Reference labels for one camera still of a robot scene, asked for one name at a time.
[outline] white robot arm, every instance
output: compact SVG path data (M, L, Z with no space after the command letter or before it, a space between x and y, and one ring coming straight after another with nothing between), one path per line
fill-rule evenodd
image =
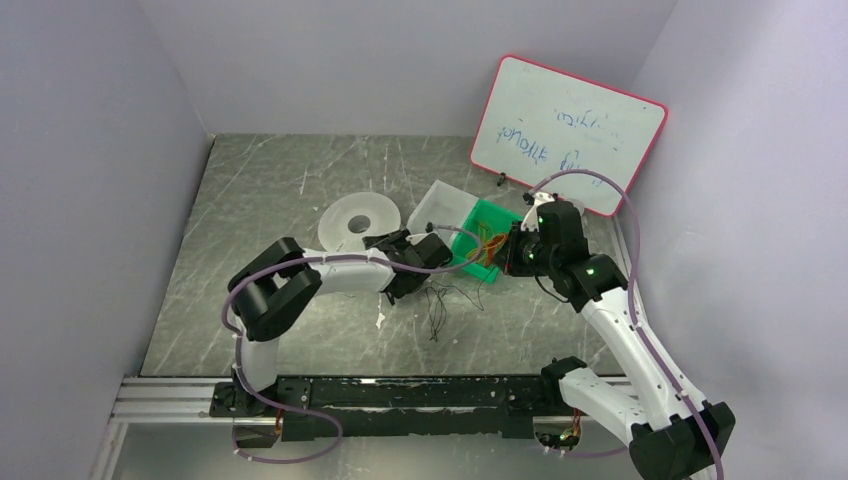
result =
M242 345L242 374L253 389L262 391L277 381L280 336L291 328L315 296L337 292L384 292L394 304L395 299L418 289L428 275L395 271L386 266L386 261L435 268L451 258L450 249L434 233L410 235L406 230L398 230L367 237L365 242L369 248L352 255L372 261L298 265L277 273L285 282L278 284L276 276L266 277L250 283L235 297L233 311L246 337ZM271 265L293 258L327 258L327 255L301 248L292 238L282 238L236 274L230 280L229 290Z
M697 423L704 421L721 453L735 425L730 409L710 404L671 359L644 314L630 311L632 286L609 257L589 253L577 208L544 192L527 194L525 201L532 204L530 212L513 225L496 264L508 275L549 277L554 290L603 338L638 398L613 388L573 357L545 367L543 376L556 381L563 402L628 445L643 478L710 478L712 456Z
M554 401L587 413L626 444L643 478L710 478L713 457L698 422L706 425L721 453L735 425L733 413L724 403L710 404L662 347L644 315L630 311L627 280L610 257L589 253L578 209L541 192L527 194L525 200L531 210L523 222L513 223L494 256L495 265L506 275L532 276L537 282L540 277L551 279L554 290L601 335L638 398L613 388L574 357L542 369L547 391L552 398L558 397ZM426 269L444 265L451 258L437 235L413 239L405 230L367 239L365 247L360 258ZM393 303L417 290L428 277L359 259L336 265L326 255L283 238L230 281L229 290L233 291L242 280L271 265L293 258L325 260L311 266L301 262L278 271L287 279L282 285L265 277L233 292L233 311L246 340L241 374L254 391L271 388L277 381L279 337L316 295L383 292ZM646 340L655 351L648 349Z

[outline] black wire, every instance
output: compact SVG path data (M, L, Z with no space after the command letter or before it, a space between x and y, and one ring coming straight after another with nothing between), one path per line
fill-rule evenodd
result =
M547 288L545 288L545 286L544 286L544 285L542 285L542 281L541 281L541 280L539 280L539 272L538 272L538 271L536 271L536 264L535 264L535 263L533 263L533 262L531 262L531 263L530 263L530 266L533 268L533 279L534 279L534 280L536 280L536 285L538 285L538 286L539 286L539 288L541 288L543 292L545 292L545 293L547 293L548 295L550 295L550 296L554 297L554 300L558 301L559 303L569 303L569 302L568 302L568 300L564 300L564 299L562 299L562 298L559 298L558 296L556 296L556 295L554 295L553 293L551 293L551 292L550 292L550 290L548 290Z
M542 285L542 281L541 281L541 280L539 280L539 275L538 275L538 274L535 274L535 273L534 273L534 274L533 274L533 279L535 279L535 280L536 280L536 285L539 285L539 288L541 288L543 292L545 292L545 293L547 293L548 295L550 295L550 296L554 297L554 300L558 301L559 303L568 303L568 300L564 300L564 299L562 299L562 298L557 297L556 295L554 295L553 293L551 293L551 292L550 292L547 288L545 288L545 286L544 286L544 285Z
M459 292L463 297L467 298L471 305L474 305L474 308L480 310L481 312L485 311L483 307L483 300L480 297L480 287L486 283L486 280L492 275L496 269L492 269L489 273L480 280L480 283L477 285L476 294L477 294L477 302L474 302L474 299L471 298L465 291L456 285L445 285L443 283L439 283L435 280L430 280L430 283L433 285L437 285L438 288L433 287L432 285L428 285L423 288L424 295L427 297L427 318L430 321L430 340L434 342L439 341L439 332L442 331L445 324L448 321L448 309L445 305L444 298L450 293L451 289Z

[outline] green box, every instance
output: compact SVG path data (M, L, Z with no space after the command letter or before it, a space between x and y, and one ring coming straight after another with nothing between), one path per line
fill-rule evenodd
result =
M482 224L491 227L492 235L495 235L498 233L508 233L512 222L523 219L524 217L494 203L487 202L486 200L478 200L474 208L471 209L471 213L465 219L462 228L479 235L481 230L480 225ZM465 262L465 256L476 246L477 242L468 235L457 235L454 238L453 245L451 245L451 252L453 252L454 257L450 264L459 265ZM495 278L498 276L498 267L494 265L490 265L487 268L479 263L473 263L462 270L486 283L494 283Z

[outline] white wall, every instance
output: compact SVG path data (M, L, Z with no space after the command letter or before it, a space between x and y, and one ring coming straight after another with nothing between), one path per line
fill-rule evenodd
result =
M87 478L206 135L134 0L11 0L0 149L0 478Z
M513 52L627 87L676 0L140 0L211 132L473 135Z
M670 110L633 189L641 291L737 416L727 478L848 475L846 25L844 0L681 0L633 87Z

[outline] handwritten text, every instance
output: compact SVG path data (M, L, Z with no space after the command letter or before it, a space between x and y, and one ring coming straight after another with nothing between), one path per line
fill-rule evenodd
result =
M556 110L554 110L554 112L556 112L557 114L557 120L559 120L560 122L567 123L569 127L596 128L595 125L597 125L597 127L600 127L600 124L598 123L598 116L589 116L589 114L592 113L591 108L589 110L586 110L582 114L578 113L576 115L574 115L574 112L566 113L557 112Z
M565 154L562 159L562 163L559 164L560 171L569 171L569 170L577 170L579 168L583 168L578 160L580 159L580 150L571 150ZM603 181L592 178L592 186L600 187L603 184Z
M500 143L501 140L511 143L521 150L521 154L532 158L536 165L539 162L548 160L548 149L544 145L538 144L536 141L530 141L521 130L515 127L504 127L498 132L498 139L495 143Z

